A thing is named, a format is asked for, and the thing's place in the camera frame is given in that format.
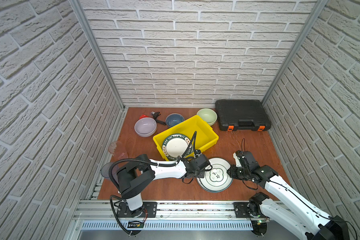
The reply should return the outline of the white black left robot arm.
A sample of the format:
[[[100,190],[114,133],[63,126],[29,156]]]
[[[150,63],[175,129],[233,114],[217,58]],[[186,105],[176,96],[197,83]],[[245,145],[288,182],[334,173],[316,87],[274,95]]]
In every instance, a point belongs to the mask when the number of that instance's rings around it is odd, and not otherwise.
[[[204,178],[212,170],[209,159],[200,154],[196,158],[178,156],[175,161],[155,161],[142,154],[134,159],[122,159],[113,163],[113,167],[123,163],[111,181],[118,189],[131,212],[144,206],[141,192],[153,181],[161,179]]]

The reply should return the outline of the white plate teal quatrefoil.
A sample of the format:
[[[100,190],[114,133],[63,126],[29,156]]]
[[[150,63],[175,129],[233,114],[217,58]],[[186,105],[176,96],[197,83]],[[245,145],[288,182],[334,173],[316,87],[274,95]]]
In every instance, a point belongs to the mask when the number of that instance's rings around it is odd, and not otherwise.
[[[210,193],[219,193],[226,190],[233,182],[228,175],[230,163],[221,158],[209,159],[212,167],[210,171],[204,172],[203,178],[197,178],[197,182],[202,189]]]

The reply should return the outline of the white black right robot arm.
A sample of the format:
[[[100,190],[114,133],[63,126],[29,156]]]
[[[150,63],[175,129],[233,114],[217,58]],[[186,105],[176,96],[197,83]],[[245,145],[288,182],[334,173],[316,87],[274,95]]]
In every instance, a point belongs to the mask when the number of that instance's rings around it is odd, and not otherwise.
[[[301,240],[350,239],[345,220],[339,216],[331,217],[309,202],[271,167],[249,169],[231,165],[227,173],[232,179],[256,183],[285,205],[282,208],[268,195],[256,193],[246,207],[252,218],[269,217]]]

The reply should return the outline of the yellow plastic bin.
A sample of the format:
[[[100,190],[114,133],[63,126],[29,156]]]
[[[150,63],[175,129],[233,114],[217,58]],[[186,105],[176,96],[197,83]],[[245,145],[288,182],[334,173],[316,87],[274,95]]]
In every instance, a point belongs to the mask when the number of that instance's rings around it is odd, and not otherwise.
[[[200,150],[202,153],[213,147],[219,140],[219,136],[214,132],[212,127],[197,115],[153,136],[153,140],[161,157],[166,161],[172,161],[163,151],[162,146],[164,141],[174,134],[181,134],[191,139],[194,132],[197,132],[195,149]]]

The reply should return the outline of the green rimmed white plate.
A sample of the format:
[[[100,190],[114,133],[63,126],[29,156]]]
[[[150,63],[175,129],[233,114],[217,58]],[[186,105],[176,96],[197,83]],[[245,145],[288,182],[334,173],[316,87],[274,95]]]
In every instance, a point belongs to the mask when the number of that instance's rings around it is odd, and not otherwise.
[[[168,161],[177,160],[178,156],[187,157],[193,152],[190,138],[183,134],[168,136],[162,143],[162,151]]]

